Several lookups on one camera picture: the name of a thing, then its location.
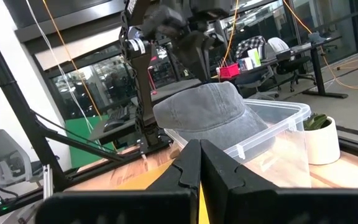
white cable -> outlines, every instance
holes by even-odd
[[[91,133],[92,130],[93,130],[92,124],[91,124],[91,123],[89,122],[89,120],[87,119],[87,117],[86,117],[84,111],[82,110],[82,108],[81,108],[79,102],[78,102],[77,99],[75,98],[74,93],[71,91],[71,87],[70,87],[70,84],[69,84],[69,82],[68,82],[66,73],[65,73],[65,72],[63,71],[63,69],[61,68],[60,63],[59,63],[59,61],[58,61],[57,58],[56,58],[55,52],[53,52],[52,46],[50,45],[50,42],[49,42],[47,36],[45,35],[45,33],[43,32],[43,30],[42,30],[41,27],[39,26],[38,20],[37,20],[37,18],[36,18],[35,15],[34,15],[34,12],[33,12],[32,8],[31,8],[31,5],[30,5],[30,3],[29,3],[29,0],[25,0],[25,1],[26,1],[27,5],[28,5],[28,7],[29,7],[31,16],[33,17],[35,23],[37,24],[37,27],[38,27],[38,29],[39,29],[39,31],[40,31],[42,37],[44,38],[46,44],[48,45],[48,48],[49,48],[50,52],[52,53],[53,59],[55,59],[55,61],[56,61],[57,67],[58,67],[60,73],[62,74],[62,77],[63,77],[63,79],[64,79],[64,81],[65,81],[65,83],[66,83],[66,85],[67,85],[67,88],[68,88],[68,91],[70,92],[71,97],[73,98],[73,101],[75,102],[75,104],[77,105],[77,107],[80,109],[80,111],[81,111],[81,113],[82,113],[82,115],[83,115],[83,117],[84,117],[84,119],[85,119],[85,121],[86,121],[86,125],[87,125],[87,127],[88,127],[88,131],[89,131],[89,133]]]

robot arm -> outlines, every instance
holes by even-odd
[[[161,143],[147,73],[156,33],[169,37],[177,59],[206,82],[210,77],[208,51],[223,42],[217,34],[205,34],[208,21],[228,16],[232,5],[225,0],[161,0],[158,9],[144,20],[150,0],[124,0],[124,3],[119,40],[122,54],[134,72],[138,100],[136,128],[143,135],[140,150],[144,152]],[[139,38],[128,38],[132,26],[141,27]]]

potted plant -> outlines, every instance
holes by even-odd
[[[341,156],[335,120],[325,114],[313,113],[303,122],[309,164],[324,165]]]

wooden table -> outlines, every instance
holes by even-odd
[[[133,147],[126,149],[125,152],[130,150],[133,150]],[[150,170],[155,170],[160,166],[168,167],[172,161],[170,159],[170,154],[175,150],[179,150],[179,147],[176,144],[159,153],[147,156],[147,158],[138,159],[128,165],[109,171],[86,182],[82,182],[68,190],[116,189],[134,177]],[[106,160],[104,159],[96,161],[82,167],[79,171],[105,161]],[[341,152],[341,158],[338,161],[323,166],[310,165],[309,169],[312,187],[358,188],[358,157],[353,156],[352,154]]]

cap brim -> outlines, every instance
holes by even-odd
[[[248,109],[237,119],[205,131],[177,131],[178,134],[190,141],[192,139],[206,139],[212,142],[218,148],[225,150],[232,147],[255,134],[267,129],[265,122],[256,115],[254,111]],[[246,151],[246,162],[265,152],[273,144],[274,139],[269,139],[263,143],[263,146],[255,147]]]

